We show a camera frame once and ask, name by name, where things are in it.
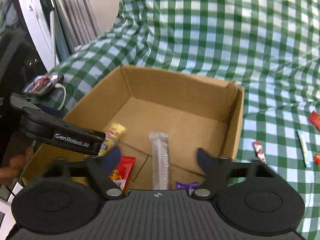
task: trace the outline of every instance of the smartphone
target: smartphone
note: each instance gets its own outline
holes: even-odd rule
[[[46,74],[37,76],[31,83],[29,83],[23,90],[22,93],[41,97],[48,94],[54,85],[63,80],[61,74]]]

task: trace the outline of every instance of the red wrapper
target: red wrapper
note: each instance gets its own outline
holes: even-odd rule
[[[315,163],[316,164],[320,164],[320,153],[318,153],[315,157],[314,157]]]
[[[263,148],[262,148],[262,145],[261,143],[259,142],[253,142],[252,143],[253,147],[254,147],[254,150],[256,152],[256,156],[265,164],[267,164],[266,162],[266,156],[264,155],[264,151],[263,151]]]
[[[134,157],[121,156],[119,164],[109,176],[122,190],[124,190],[128,184],[129,175],[135,161],[136,158]]]
[[[309,121],[312,122],[315,125],[315,127],[317,127],[318,130],[320,131],[320,115],[319,114],[313,111],[309,116]]]

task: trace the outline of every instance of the human hand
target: human hand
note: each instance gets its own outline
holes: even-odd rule
[[[0,168],[0,184],[11,186],[13,180],[19,175],[20,169],[27,165],[27,156],[32,157],[33,147],[29,146],[23,154],[11,157],[8,167]]]

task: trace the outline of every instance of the open cardboard box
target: open cardboard box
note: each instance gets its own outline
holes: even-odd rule
[[[66,115],[77,126],[106,131],[111,123],[127,128],[119,146],[136,157],[129,188],[152,188],[149,133],[169,135],[172,183],[203,181],[196,148],[212,156],[235,158],[242,129],[244,91],[234,82],[209,77],[142,68],[117,67]],[[21,175],[25,184],[54,158],[69,161],[86,157],[42,145]]]

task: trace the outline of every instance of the green and white checkered tablecloth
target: green and white checkered tablecloth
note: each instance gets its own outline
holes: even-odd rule
[[[120,0],[114,27],[54,69],[65,76],[64,111],[123,64],[235,80],[245,87],[237,159],[262,143],[268,165],[305,201],[298,232],[320,239],[320,166],[305,168],[296,134],[320,152],[307,120],[320,108],[319,12],[320,0]],[[46,104],[62,97],[55,91]]]

